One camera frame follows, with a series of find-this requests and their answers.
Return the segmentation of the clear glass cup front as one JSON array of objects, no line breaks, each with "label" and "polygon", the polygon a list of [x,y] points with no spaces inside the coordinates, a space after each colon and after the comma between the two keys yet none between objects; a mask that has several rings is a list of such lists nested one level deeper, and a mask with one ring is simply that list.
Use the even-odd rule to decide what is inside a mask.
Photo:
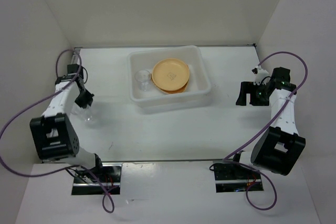
[{"label": "clear glass cup front", "polygon": [[71,109],[71,114],[89,125],[93,125],[97,122],[97,118],[92,110],[92,107],[89,105],[86,108],[82,108],[77,104],[74,104]]}]

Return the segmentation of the clear glass cup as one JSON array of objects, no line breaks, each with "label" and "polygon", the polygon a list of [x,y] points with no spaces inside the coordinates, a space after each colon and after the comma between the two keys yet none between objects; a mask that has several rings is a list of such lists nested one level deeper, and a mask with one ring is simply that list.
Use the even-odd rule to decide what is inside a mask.
[{"label": "clear glass cup", "polygon": [[151,86],[151,73],[147,70],[139,70],[135,73],[134,78],[141,91],[149,91]]},{"label": "clear glass cup", "polygon": [[71,114],[89,125],[93,125],[97,122],[97,118],[92,110],[92,107],[89,105],[86,108],[82,108],[77,104],[74,104],[71,109]]}]

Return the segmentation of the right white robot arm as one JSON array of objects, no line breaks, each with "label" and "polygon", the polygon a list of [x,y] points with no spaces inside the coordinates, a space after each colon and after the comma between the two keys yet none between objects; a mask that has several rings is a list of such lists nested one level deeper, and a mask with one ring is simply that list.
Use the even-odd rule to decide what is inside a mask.
[{"label": "right white robot arm", "polygon": [[273,173],[288,175],[301,155],[305,138],[299,136],[295,123],[296,95],[290,96],[297,87],[290,82],[290,70],[279,67],[272,74],[258,66],[252,70],[254,81],[243,81],[236,101],[238,106],[270,106],[275,120],[254,146],[250,161]]}]

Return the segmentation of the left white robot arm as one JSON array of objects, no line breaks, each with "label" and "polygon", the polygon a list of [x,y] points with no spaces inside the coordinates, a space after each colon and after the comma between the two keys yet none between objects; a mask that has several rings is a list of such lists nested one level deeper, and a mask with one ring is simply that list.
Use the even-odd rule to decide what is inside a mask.
[{"label": "left white robot arm", "polygon": [[67,74],[55,82],[54,96],[44,111],[30,121],[30,130],[37,155],[42,161],[61,161],[70,165],[84,166],[86,176],[93,182],[104,177],[99,156],[80,147],[79,138],[70,121],[74,105],[86,110],[93,103],[94,94],[85,88],[83,69],[79,64],[67,66]]}]

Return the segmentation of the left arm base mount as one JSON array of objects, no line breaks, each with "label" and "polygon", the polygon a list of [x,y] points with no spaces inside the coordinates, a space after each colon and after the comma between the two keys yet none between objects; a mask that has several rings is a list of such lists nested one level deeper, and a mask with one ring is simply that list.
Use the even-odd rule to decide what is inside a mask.
[{"label": "left arm base mount", "polygon": [[73,177],[71,194],[75,196],[83,195],[103,195],[104,191],[99,182],[111,195],[120,194],[122,164],[121,163],[103,163],[102,169],[92,171],[97,178],[94,178],[88,171],[83,169],[68,169]]}]

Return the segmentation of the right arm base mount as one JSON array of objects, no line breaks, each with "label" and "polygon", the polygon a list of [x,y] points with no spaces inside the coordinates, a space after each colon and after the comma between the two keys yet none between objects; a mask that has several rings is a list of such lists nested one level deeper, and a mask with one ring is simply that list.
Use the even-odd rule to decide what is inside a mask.
[{"label": "right arm base mount", "polygon": [[263,191],[261,175],[250,169],[231,164],[213,163],[209,170],[213,172],[215,178],[215,188],[217,193]]}]

